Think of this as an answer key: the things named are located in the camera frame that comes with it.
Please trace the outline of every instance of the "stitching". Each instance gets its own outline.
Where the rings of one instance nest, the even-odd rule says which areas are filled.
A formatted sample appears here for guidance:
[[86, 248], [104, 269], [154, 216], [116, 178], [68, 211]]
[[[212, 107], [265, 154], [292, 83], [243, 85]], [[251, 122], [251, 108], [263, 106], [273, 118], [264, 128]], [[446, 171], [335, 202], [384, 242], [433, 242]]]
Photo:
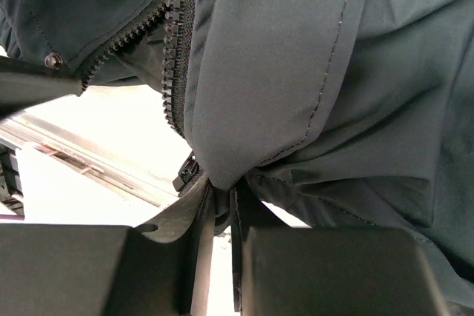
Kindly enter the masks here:
[[44, 40], [46, 41], [46, 44], [47, 46], [50, 48], [50, 51], [51, 52], [55, 52], [55, 50], [53, 50], [53, 47], [51, 46], [51, 43], [50, 41], [47, 39], [46, 35], [44, 34], [44, 31], [41, 27], [41, 24], [39, 23], [39, 20], [35, 17], [35, 14], [33, 14], [33, 11], [30, 9], [30, 7], [28, 6], [26, 0], [21, 0], [21, 2], [24, 4], [24, 6], [27, 8], [28, 12], [30, 12], [30, 15], [31, 17], [33, 18], [34, 22], [36, 23], [36, 26], [38, 27], [39, 29], [39, 32], [41, 33], [41, 35], [43, 36]]
[[286, 183], [286, 184], [293, 184], [291, 181], [283, 181], [283, 180], [281, 180], [281, 179], [267, 177], [266, 175], [259, 175], [259, 174], [250, 174], [250, 175], [253, 176], [253, 177], [260, 177], [260, 178], [271, 179], [272, 181], [280, 181], [280, 182]]
[[78, 50], [78, 52], [76, 53], [76, 55], [75, 55], [74, 57], [72, 57], [72, 58], [69, 60], [69, 62], [71, 62], [71, 61], [75, 60], [76, 58], [78, 58], [79, 55], [81, 54], [81, 52], [82, 52], [87, 46], [89, 46], [89, 45], [92, 44], [93, 42], [99, 40], [102, 36], [108, 35], [109, 33], [114, 33], [114, 32], [116, 32], [116, 28], [117, 28], [117, 27], [120, 27], [118, 30], [121, 30], [121, 29], [124, 27], [123, 23], [125, 23], [125, 22], [127, 21], [127, 19], [128, 19], [135, 11], [137, 11], [137, 9], [139, 9], [143, 4], [145, 4], [147, 1], [148, 1], [148, 0], [144, 0], [141, 4], [139, 4], [134, 10], [132, 10], [132, 12], [131, 12], [129, 15], [125, 16], [125, 19], [124, 19], [123, 21], [121, 21], [119, 24], [117, 24], [117, 26], [115, 26], [112, 30], [107, 31], [107, 32], [105, 32], [105, 33], [102, 33], [101, 35], [99, 35], [99, 36], [97, 36], [95, 39], [93, 39], [92, 41], [90, 41], [90, 42], [88, 42], [87, 44], [85, 44], [82, 48], [80, 48], [80, 49]]
[[301, 141], [299, 141], [297, 144], [294, 144], [292, 145], [291, 147], [288, 147], [286, 149], [283, 149], [282, 151], [278, 152], [276, 155], [274, 155], [272, 158], [268, 158], [264, 161], [261, 162], [261, 164], [264, 164], [265, 162], [268, 162], [268, 161], [271, 161], [275, 158], [277, 158], [280, 154], [286, 152], [286, 151], [289, 151], [295, 147], [298, 147], [298, 146], [301, 146], [307, 139], [308, 135], [310, 134], [310, 128], [311, 128], [311, 123], [313, 121], [313, 118], [314, 118], [314, 115], [316, 114], [316, 112], [318, 111], [319, 109], [319, 104], [321, 103], [321, 99], [322, 99], [322, 96], [323, 96], [323, 93], [324, 93], [324, 89], [326, 88], [326, 82], [327, 82], [327, 77], [329, 75], [329, 71], [331, 69], [331, 64], [333, 62], [333, 58], [334, 58], [334, 53], [336, 51], [336, 48], [337, 48], [337, 45], [338, 45], [338, 41], [339, 41], [339, 36], [341, 34], [341, 28], [342, 28], [342, 22], [344, 20], [344, 12], [346, 10], [346, 7], [347, 7], [347, 0], [344, 0], [343, 4], [342, 4], [342, 10], [341, 10], [341, 15], [339, 16], [339, 23], [338, 23], [338, 29], [337, 29], [337, 33], [336, 33], [336, 39], [334, 40], [334, 44], [333, 44], [333, 48], [331, 49], [331, 54], [329, 56], [329, 60], [327, 62], [327, 67], [326, 67], [326, 71], [324, 72], [324, 79], [323, 79], [323, 83], [321, 85], [321, 89], [319, 91], [319, 96], [318, 96], [318, 100], [316, 102], [316, 107], [315, 109], [313, 110], [313, 112], [311, 113], [311, 116], [310, 116], [310, 121], [308, 122], [308, 126], [306, 128], [306, 132], [304, 134], [304, 137], [302, 138]]
[[[267, 179], [272, 179], [272, 180], [274, 180], [274, 181], [281, 181], [281, 180], [279, 180], [279, 179], [266, 177], [265, 175], [256, 175], [256, 176], [257, 176], [257, 177], [262, 177], [262, 178], [267, 178]], [[281, 182], [287, 183], [287, 184], [293, 184], [293, 183], [290, 183], [290, 182], [287, 182], [287, 181], [281, 181]], [[346, 215], [352, 216], [353, 218], [356, 218], [356, 219], [359, 220], [359, 221], [362, 221], [362, 222], [364, 222], [364, 223], [366, 223], [366, 224], [368, 224], [368, 225], [371, 225], [371, 226], [373, 226], [373, 227], [378, 227], [379, 229], [383, 228], [382, 226], [380, 226], [380, 225], [378, 225], [378, 224], [376, 224], [376, 223], [373, 223], [372, 221], [368, 221], [368, 220], [366, 220], [366, 219], [364, 219], [364, 218], [361, 218], [360, 216], [357, 216], [357, 215], [355, 215], [355, 214], [353, 214], [353, 213], [347, 211], [346, 209], [343, 209], [343, 208], [341, 208], [341, 207], [339, 207], [339, 206], [337, 206], [337, 205], [335, 205], [335, 204], [333, 204], [333, 203], [331, 203], [331, 202], [329, 202], [329, 201], [327, 201], [327, 200], [325, 200], [325, 199], [323, 199], [323, 198], [320, 198], [320, 197], [318, 197], [318, 196], [316, 196], [316, 198], [317, 198], [318, 200], [320, 200], [320, 202], [322, 202], [323, 204], [326, 204], [326, 205], [328, 205], [328, 206], [331, 206], [332, 208], [337, 209], [338, 211], [341, 211], [341, 212], [343, 212], [343, 213], [346, 214]], [[435, 244], [434, 242], [430, 241], [430, 240], [426, 240], [426, 239], [424, 239], [424, 238], [416, 237], [416, 236], [414, 236], [414, 235], [412, 235], [412, 234], [410, 234], [410, 235], [411, 235], [414, 239], [416, 239], [417, 241], [421, 241], [421, 242], [428, 243], [428, 244], [432, 244], [433, 246], [436, 246], [436, 244]]]
[[[364, 218], [361, 218], [360, 216], [354, 215], [353, 213], [348, 212], [347, 210], [342, 209], [341, 207], [336, 206], [336, 205], [330, 203], [329, 201], [324, 200], [323, 198], [320, 198], [320, 197], [317, 197], [317, 198], [318, 198], [318, 200], [320, 200], [320, 202], [322, 202], [322, 203], [324, 203], [324, 204], [326, 204], [326, 205], [329, 205], [329, 206], [331, 206], [331, 207], [334, 208], [334, 209], [337, 209], [337, 210], [339, 210], [339, 211], [342, 211], [342, 212], [343, 212], [344, 214], [346, 214], [346, 215], [352, 216], [353, 218], [356, 218], [356, 219], [358, 219], [358, 220], [360, 220], [360, 221], [362, 221], [362, 222], [364, 222], [364, 223], [367, 223], [367, 224], [369, 224], [369, 225], [371, 225], [371, 226], [373, 226], [373, 227], [382, 228], [382, 226], [379, 226], [378, 224], [373, 223], [373, 222], [371, 222], [371, 221], [365, 220]], [[429, 243], [429, 244], [435, 245], [434, 242], [432, 242], [432, 241], [430, 241], [430, 240], [425, 240], [424, 238], [416, 237], [416, 236], [414, 236], [414, 235], [411, 235], [411, 236], [412, 236], [414, 239], [416, 239], [417, 241], [421, 241], [421, 242], [425, 242], [425, 243]]]

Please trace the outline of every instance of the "zipper teeth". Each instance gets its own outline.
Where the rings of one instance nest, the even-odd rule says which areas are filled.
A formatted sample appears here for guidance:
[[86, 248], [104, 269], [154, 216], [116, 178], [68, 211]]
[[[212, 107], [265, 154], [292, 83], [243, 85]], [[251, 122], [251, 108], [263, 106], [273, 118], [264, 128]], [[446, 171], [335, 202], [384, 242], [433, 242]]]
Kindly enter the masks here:
[[118, 52], [121, 47], [126, 46], [135, 37], [144, 35], [150, 28], [155, 26], [159, 19], [163, 17], [165, 10], [166, 6], [162, 1], [150, 6], [150, 8], [138, 16], [138, 19], [134, 21], [133, 25], [120, 30], [117, 36], [101, 45], [100, 48], [90, 56], [91, 60], [89, 63], [86, 63], [86, 70], [82, 72], [82, 92], [85, 92], [89, 87], [90, 82], [99, 71], [101, 65], [103, 65], [112, 54]]
[[178, 81], [180, 79], [178, 73], [178, 62], [187, 60], [187, 58], [184, 58], [185, 54], [183, 54], [182, 48], [182, 30], [184, 26], [184, 12], [182, 9], [183, 0], [167, 0], [166, 5], [169, 8], [169, 11], [165, 14], [167, 23], [164, 26], [166, 36], [164, 37], [163, 48], [163, 107], [168, 124], [181, 137], [184, 137], [184, 134], [179, 127], [179, 119], [177, 119], [173, 114], [173, 108], [176, 106], [176, 103], [173, 102], [176, 93], [173, 91], [175, 91], [175, 88], [179, 85]]

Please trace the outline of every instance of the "black plastic part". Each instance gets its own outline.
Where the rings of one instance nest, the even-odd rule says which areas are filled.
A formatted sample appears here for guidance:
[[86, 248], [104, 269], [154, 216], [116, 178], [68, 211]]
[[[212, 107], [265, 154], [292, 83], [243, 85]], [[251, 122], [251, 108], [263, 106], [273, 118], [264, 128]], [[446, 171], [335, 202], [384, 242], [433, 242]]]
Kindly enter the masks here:
[[257, 199], [249, 185], [241, 179], [230, 197], [231, 238], [232, 238], [232, 276], [234, 292], [234, 310], [242, 311], [242, 246], [247, 240], [251, 226], [288, 227], [273, 212]]
[[0, 120], [27, 107], [80, 93], [80, 79], [65, 70], [0, 56]]
[[236, 185], [234, 300], [243, 316], [447, 315], [422, 250], [395, 229], [293, 229]]
[[190, 156], [179, 169], [178, 177], [173, 181], [173, 187], [177, 192], [181, 192], [199, 172], [199, 164], [194, 158], [194, 153], [191, 152]]
[[9, 194], [21, 192], [21, 180], [18, 172], [18, 161], [14, 151], [0, 144], [0, 165], [4, 182]]
[[203, 176], [147, 223], [158, 229], [143, 234], [125, 226], [2, 225], [1, 314], [205, 316], [214, 212]]

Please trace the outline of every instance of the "white surface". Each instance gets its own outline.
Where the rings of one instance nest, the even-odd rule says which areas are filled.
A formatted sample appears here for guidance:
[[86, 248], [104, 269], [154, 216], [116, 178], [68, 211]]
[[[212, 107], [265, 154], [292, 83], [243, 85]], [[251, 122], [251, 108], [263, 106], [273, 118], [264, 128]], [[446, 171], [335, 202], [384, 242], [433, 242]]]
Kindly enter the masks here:
[[126, 198], [32, 146], [16, 150], [25, 223], [138, 226], [159, 208]]
[[283, 222], [286, 223], [286, 225], [294, 227], [294, 228], [310, 228], [308, 225], [306, 225], [303, 221], [301, 221], [299, 218], [296, 218], [293, 215], [290, 215], [288, 212], [284, 211], [283, 209], [269, 204], [269, 203], [264, 203], [268, 209], [272, 210], [272, 212], [277, 215]]
[[[8, 209], [3, 203], [0, 203], [0, 215], [16, 215], [16, 213], [14, 213], [12, 210]], [[1, 222], [5, 222], [5, 223], [9, 223], [10, 221], [12, 220], [2, 220], [0, 218], [0, 223]]]
[[147, 86], [91, 87], [27, 111], [77, 135], [75, 144], [157, 180], [176, 194], [172, 182], [191, 152], [168, 126], [158, 92]]
[[240, 315], [233, 311], [232, 251], [229, 243], [219, 243], [222, 239], [214, 238], [207, 316]]

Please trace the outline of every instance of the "dark green jacket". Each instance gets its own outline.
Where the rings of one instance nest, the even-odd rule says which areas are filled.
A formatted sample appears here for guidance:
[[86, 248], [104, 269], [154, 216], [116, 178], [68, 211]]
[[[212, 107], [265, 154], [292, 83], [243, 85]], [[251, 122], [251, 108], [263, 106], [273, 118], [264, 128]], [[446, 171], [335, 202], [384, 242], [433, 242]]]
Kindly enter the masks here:
[[[245, 175], [311, 226], [405, 229], [445, 298], [474, 309], [474, 0], [170, 0], [150, 18], [162, 2], [1, 0], [10, 56], [64, 60], [31, 69], [41, 80], [27, 85], [47, 88], [34, 93], [2, 70], [2, 113], [89, 79], [163, 79], [168, 120], [214, 185]], [[168, 24], [192, 31], [161, 65], [173, 6], [186, 11]]]

